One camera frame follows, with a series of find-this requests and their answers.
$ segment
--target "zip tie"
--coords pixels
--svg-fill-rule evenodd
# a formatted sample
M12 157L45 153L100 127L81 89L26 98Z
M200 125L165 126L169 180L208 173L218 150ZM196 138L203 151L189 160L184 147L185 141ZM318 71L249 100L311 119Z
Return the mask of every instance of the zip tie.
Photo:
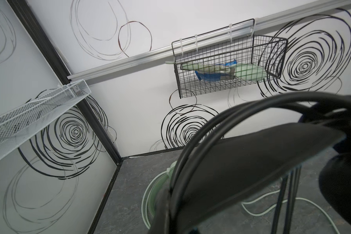
M255 20L254 20L254 22L253 22L253 28L252 28L251 37L253 36L253 33L255 32L256 21L257 21L258 19L259 19L259 18L255 18Z
M198 50L198 35L195 34L195 45L197 46L197 52L199 51Z
M233 42L233 34L231 33L231 26L232 24L229 24L229 31L230 31L230 43Z
M181 44L181 52L182 52L182 56L183 56L182 38L179 39L179 43Z

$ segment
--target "white mesh basket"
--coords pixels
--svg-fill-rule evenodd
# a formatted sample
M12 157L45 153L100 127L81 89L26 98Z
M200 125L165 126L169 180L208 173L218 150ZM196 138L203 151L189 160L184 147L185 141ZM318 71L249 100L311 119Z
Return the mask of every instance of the white mesh basket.
M79 80L0 115L0 160L90 93Z

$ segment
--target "blue plastic package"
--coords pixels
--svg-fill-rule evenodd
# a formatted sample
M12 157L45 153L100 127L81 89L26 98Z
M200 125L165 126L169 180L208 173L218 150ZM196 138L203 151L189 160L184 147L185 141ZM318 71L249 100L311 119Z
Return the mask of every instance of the blue plastic package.
M231 66L234 64L237 64L237 61L235 59L232 62L225 63L225 64L218 64L218 65ZM225 74L225 73L199 73L197 71L195 71L195 74L197 75L197 77L200 81L205 80L208 82L220 81L221 77L231 76L231 74Z

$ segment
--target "black wire basket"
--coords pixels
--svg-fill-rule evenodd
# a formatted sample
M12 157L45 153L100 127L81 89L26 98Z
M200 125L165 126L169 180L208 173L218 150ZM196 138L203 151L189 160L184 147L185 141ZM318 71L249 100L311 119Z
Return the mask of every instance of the black wire basket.
M176 55L173 44L190 38L193 37L172 43L180 98L281 77L287 49L286 38L252 34Z

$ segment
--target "gray marble floor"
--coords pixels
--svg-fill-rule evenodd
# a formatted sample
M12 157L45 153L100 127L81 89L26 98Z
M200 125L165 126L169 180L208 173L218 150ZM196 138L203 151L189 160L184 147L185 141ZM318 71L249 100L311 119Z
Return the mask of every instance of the gray marble floor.
M114 183L112 192L100 217L95 234L144 234L147 232L142 216L141 201L144 191L150 181L160 172L166 170L177 160L179 151L155 155L129 158L123 162L121 170ZM318 173L335 155L332 149L305 162L302 168L298 197L309 199L321 206L333 219L341 234L351 234L351 226L342 219L326 202L318 189ZM252 196L251 201L261 194L279 188L279 182L265 188ZM261 213L276 203L277 194L270 195L257 203L246 205L252 213ZM216 233L245 233L268 234L274 210L260 217L253 217L236 204L199 225L202 234ZM285 206L282 206L282 217L278 232L283 228ZM327 218L313 205L305 201L297 201L293 214L291 233L335 233Z

